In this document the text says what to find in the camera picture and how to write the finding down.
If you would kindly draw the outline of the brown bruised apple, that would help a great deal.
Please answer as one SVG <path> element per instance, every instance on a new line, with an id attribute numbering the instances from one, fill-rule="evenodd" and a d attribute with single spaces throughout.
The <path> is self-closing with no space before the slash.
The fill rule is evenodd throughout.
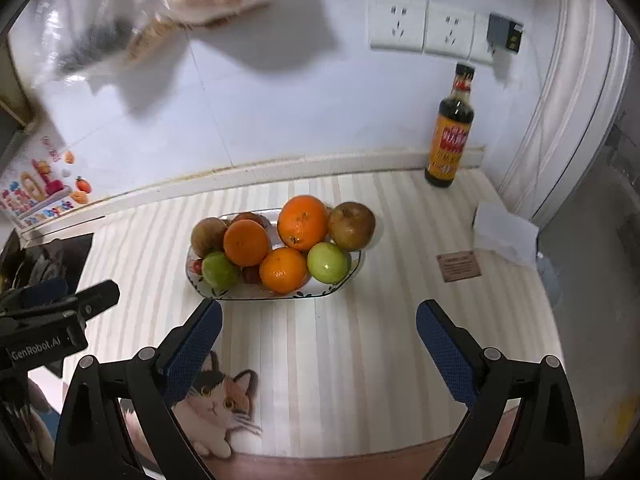
<path id="1" fill-rule="evenodd" d="M 360 203 L 341 203 L 329 213 L 329 236 L 349 252 L 365 248 L 372 240 L 375 227 L 373 212 Z"/>

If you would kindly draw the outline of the dark brown round fruit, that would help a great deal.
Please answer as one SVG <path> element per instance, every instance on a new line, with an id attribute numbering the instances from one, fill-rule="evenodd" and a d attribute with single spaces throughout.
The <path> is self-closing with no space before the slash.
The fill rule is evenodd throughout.
<path id="1" fill-rule="evenodd" d="M 211 252 L 220 252 L 227 229 L 227 223 L 216 217 L 208 217 L 198 222 L 191 232 L 194 254 L 198 258 L 205 258 Z"/>

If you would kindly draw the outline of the white wall socket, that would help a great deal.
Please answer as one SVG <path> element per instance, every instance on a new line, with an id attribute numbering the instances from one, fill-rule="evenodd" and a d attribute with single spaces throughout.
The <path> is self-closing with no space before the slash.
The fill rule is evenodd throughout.
<path id="1" fill-rule="evenodd" d="M 426 10 L 426 0 L 367 0 L 369 47 L 421 52 Z"/>
<path id="2" fill-rule="evenodd" d="M 427 3 L 425 53 L 465 60 L 471 53 L 475 13 L 431 0 Z"/>

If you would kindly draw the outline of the white paper tissue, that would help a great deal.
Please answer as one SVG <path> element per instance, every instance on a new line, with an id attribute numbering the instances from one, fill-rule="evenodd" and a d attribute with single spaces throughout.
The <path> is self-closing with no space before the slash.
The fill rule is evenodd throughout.
<path id="1" fill-rule="evenodd" d="M 502 205 L 479 203 L 473 220 L 475 249 L 488 250 L 518 266 L 535 269 L 539 228 Z"/>

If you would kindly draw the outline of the red yellow apple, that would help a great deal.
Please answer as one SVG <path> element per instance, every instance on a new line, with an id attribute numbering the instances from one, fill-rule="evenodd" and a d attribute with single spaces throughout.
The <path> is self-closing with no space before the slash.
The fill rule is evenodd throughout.
<path id="1" fill-rule="evenodd" d="M 270 226 L 270 222 L 269 222 L 268 219 L 266 219 L 261 214 L 255 214 L 254 212 L 250 212 L 250 211 L 244 211 L 244 212 L 241 212 L 240 214 L 237 214 L 230 221 L 230 226 L 232 226 L 232 224 L 235 224 L 236 222 L 239 222 L 239 221 L 242 221 L 242 220 L 250 220 L 250 221 L 253 221 L 255 223 L 258 223 L 264 229 L 267 229 L 268 226 Z"/>

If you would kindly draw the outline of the clear plastic bag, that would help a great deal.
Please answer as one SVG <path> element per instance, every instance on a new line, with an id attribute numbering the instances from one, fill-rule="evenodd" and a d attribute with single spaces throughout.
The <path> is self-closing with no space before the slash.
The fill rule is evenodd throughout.
<path id="1" fill-rule="evenodd" d="M 274 0 L 36 0 L 32 83 L 75 82 L 140 63 L 177 30 L 200 28 Z"/>

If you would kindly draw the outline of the green apple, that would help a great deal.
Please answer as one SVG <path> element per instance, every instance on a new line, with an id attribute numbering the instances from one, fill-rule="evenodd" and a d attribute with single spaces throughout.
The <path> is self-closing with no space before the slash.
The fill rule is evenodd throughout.
<path id="1" fill-rule="evenodd" d="M 216 295 L 228 292 L 241 281 L 241 271 L 223 252 L 211 252 L 202 261 L 204 281 Z"/>
<path id="2" fill-rule="evenodd" d="M 334 285 L 348 274 L 350 263 L 341 248 L 329 242 L 321 242 L 308 252 L 307 268 L 317 281 Z"/>

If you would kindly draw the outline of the orange tangerine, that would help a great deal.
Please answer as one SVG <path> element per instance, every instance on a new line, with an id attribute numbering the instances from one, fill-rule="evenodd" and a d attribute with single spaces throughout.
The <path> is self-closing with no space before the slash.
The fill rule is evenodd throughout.
<path id="1" fill-rule="evenodd" d="M 259 268 L 262 284 L 280 295 L 295 292 L 307 278 L 305 257 L 295 249 L 280 247 L 262 260 Z"/>
<path id="2" fill-rule="evenodd" d="M 253 220 L 232 223 L 224 233 L 224 254 L 237 266 L 258 266 L 271 250 L 266 230 Z"/>

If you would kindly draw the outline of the soy sauce bottle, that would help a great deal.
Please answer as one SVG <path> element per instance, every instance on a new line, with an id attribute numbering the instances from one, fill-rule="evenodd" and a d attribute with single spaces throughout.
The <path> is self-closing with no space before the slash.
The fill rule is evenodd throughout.
<path id="1" fill-rule="evenodd" d="M 450 95 L 439 103 L 425 179 L 438 188 L 454 182 L 468 140 L 474 110 L 470 104 L 475 68 L 458 63 Z"/>

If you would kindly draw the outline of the black crumpled cloth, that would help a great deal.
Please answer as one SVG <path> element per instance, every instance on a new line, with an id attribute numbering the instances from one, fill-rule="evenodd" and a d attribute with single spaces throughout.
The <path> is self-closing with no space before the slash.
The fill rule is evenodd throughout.
<path id="1" fill-rule="evenodd" d="M 76 292 L 92 241 L 85 234 L 24 248 L 12 231 L 1 252 L 1 291 L 64 278 L 67 290 Z"/>

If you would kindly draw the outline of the grey plug adapter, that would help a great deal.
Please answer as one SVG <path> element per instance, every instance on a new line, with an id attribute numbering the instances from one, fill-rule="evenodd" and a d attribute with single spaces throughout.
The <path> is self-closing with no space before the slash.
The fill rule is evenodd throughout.
<path id="1" fill-rule="evenodd" d="M 521 49 L 524 25 L 501 14 L 491 13 L 488 18 L 486 39 L 493 48 L 518 54 Z"/>

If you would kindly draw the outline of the colourful printed box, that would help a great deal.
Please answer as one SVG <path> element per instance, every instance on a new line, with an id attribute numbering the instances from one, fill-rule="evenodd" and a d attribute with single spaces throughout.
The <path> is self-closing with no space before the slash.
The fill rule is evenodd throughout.
<path id="1" fill-rule="evenodd" d="M 32 134 L 1 173 L 1 211 L 19 230 L 60 218 L 95 197 L 79 158 L 53 130 Z"/>

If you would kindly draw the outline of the small red tomato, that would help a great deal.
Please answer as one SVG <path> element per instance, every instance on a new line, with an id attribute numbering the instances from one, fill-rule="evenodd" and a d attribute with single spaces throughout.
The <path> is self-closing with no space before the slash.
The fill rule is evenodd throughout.
<path id="1" fill-rule="evenodd" d="M 190 262 L 190 271 L 195 275 L 202 276 L 203 275 L 203 260 L 202 259 L 192 260 Z"/>
<path id="2" fill-rule="evenodd" d="M 259 273 L 260 266 L 244 266 L 242 269 L 242 280 L 247 285 L 260 285 L 262 279 Z"/>

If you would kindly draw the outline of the large orange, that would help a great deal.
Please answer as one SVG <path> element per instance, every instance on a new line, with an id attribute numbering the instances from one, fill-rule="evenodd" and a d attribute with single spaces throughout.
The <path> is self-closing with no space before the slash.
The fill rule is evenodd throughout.
<path id="1" fill-rule="evenodd" d="M 279 214 L 277 229 L 282 242 L 299 252 L 308 250 L 328 235 L 328 208 L 311 195 L 291 198 Z"/>

